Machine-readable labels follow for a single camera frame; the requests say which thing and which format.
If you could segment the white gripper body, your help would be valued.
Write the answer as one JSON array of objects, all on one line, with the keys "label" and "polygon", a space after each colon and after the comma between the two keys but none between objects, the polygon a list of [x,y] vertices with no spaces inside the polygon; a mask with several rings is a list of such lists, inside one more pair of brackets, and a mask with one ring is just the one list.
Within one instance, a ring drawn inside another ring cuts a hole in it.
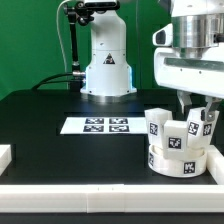
[{"label": "white gripper body", "polygon": [[153,34],[154,77],[159,86],[224,99],[224,43],[204,49],[201,59],[184,59],[173,48],[173,25]]}]

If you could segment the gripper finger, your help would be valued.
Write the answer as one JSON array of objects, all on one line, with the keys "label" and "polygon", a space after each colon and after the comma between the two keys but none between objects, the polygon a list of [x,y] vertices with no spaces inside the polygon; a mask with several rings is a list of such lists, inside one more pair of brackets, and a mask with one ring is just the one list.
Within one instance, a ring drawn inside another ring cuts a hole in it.
[{"label": "gripper finger", "polygon": [[206,96],[206,107],[201,112],[201,120],[212,122],[215,120],[215,111],[222,102],[221,98]]},{"label": "gripper finger", "polygon": [[192,106],[191,93],[186,91],[177,91],[177,97],[181,105],[181,112],[187,116]]}]

